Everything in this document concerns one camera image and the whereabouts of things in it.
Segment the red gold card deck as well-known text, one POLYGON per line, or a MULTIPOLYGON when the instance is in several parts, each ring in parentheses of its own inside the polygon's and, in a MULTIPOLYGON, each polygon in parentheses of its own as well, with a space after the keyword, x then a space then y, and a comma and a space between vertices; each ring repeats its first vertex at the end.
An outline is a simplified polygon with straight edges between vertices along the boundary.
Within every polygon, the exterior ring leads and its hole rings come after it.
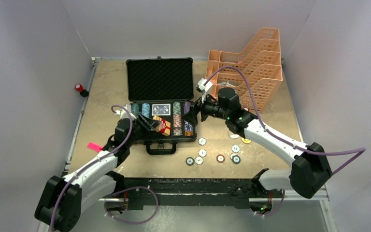
POLYGON ((171 134, 171 123, 159 116, 153 116, 153 120, 159 122, 156 131, 164 136, 170 136, 171 134))

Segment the blue playing card deck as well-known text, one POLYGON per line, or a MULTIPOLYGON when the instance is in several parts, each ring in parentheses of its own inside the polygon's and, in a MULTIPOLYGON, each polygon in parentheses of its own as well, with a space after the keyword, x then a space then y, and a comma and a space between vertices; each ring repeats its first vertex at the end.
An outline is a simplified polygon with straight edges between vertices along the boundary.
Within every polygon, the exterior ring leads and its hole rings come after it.
POLYGON ((170 116, 171 115, 171 105, 166 104, 152 104, 151 106, 152 116, 170 116))

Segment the clear round button chip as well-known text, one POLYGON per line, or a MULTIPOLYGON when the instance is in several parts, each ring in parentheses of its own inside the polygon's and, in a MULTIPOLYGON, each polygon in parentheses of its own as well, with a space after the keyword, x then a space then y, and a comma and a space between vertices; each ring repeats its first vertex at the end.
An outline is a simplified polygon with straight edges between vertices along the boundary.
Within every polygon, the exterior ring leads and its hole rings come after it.
POLYGON ((232 135, 230 135, 229 136, 231 139, 237 139, 237 138, 239 138, 239 135, 237 135, 237 134, 232 134, 232 135))

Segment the yellow round button chip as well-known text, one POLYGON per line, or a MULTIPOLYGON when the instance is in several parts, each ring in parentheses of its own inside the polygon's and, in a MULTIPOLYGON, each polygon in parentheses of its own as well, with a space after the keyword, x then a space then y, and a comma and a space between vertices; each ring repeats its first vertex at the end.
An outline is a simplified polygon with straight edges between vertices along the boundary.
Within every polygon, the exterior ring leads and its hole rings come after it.
POLYGON ((242 142, 245 143, 245 144, 249 144, 249 143, 251 143, 252 141, 249 140, 249 139, 244 139, 244 138, 242 138, 242 142))

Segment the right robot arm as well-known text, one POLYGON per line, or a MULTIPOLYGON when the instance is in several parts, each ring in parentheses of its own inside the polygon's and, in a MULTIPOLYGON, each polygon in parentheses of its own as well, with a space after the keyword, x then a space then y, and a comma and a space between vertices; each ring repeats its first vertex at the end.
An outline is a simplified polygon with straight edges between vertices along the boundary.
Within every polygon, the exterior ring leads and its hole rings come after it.
POLYGON ((261 145, 289 166, 286 170, 265 169, 258 173, 252 183, 256 196, 263 197, 274 189, 289 189, 310 199, 333 176, 328 159, 315 154, 324 151, 321 145, 301 143, 261 124, 257 114, 243 109, 229 87, 220 90, 218 100, 207 95, 192 102, 189 114, 193 119, 200 114, 202 121, 210 116, 223 119, 230 132, 261 145))

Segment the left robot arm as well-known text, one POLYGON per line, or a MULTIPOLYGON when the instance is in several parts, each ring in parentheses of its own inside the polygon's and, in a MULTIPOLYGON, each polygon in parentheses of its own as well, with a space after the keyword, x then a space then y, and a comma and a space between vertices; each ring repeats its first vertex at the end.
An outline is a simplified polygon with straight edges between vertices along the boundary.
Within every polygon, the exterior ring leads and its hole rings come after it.
POLYGON ((91 161, 63 177, 52 176, 46 182, 34 217, 52 231, 69 232, 80 215, 105 196, 118 198, 136 189, 127 187, 115 168, 129 156, 137 141, 156 132, 161 123, 142 115, 119 120, 112 135, 91 161))

